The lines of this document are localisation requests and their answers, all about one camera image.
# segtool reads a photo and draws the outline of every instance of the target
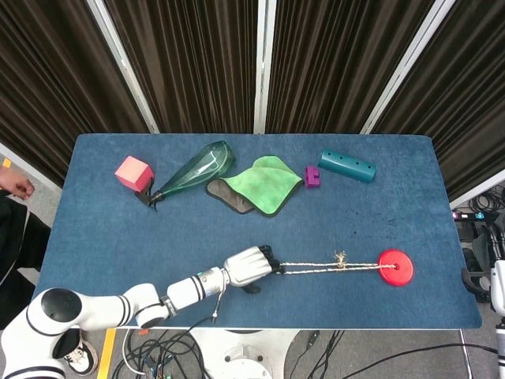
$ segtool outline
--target purple block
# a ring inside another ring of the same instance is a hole
[[[314,166],[305,168],[305,188],[314,188],[321,185],[319,170]]]

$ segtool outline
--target teal object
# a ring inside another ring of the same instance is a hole
[[[332,150],[323,151],[317,166],[365,183],[370,183],[377,171],[373,163]]]
[[[137,197],[148,206],[154,206],[165,197],[174,195],[190,187],[223,176],[235,162],[235,155],[225,141],[217,141],[205,146],[188,163],[151,195],[152,180],[148,188]]]

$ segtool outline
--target person's hand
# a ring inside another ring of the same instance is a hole
[[[0,167],[0,187],[23,200],[27,200],[35,191],[26,177],[5,167]]]

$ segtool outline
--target person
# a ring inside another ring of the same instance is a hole
[[[31,301],[35,286],[19,268],[40,271],[51,229],[28,208],[12,199],[26,201],[35,191],[22,174],[0,167],[0,330]],[[95,348],[82,338],[79,329],[70,329],[58,341],[54,358],[63,358],[77,375],[91,374],[98,364]]]

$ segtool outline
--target table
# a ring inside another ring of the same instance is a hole
[[[154,190],[206,144],[225,140],[237,162],[229,176],[277,155],[300,176],[325,148],[373,162],[365,184],[321,171],[319,189],[297,189],[272,218],[238,215],[199,186],[158,203],[140,203],[114,172],[128,155],[150,164]],[[116,295],[138,283],[166,286],[254,245],[281,261],[375,262],[386,249],[414,264],[406,287],[377,272],[268,276],[262,291],[229,289],[218,328],[478,328],[475,299],[462,285],[461,247],[432,143],[398,135],[89,134],[73,152],[36,294],[67,287]],[[165,326],[188,327],[210,315],[215,298]]]

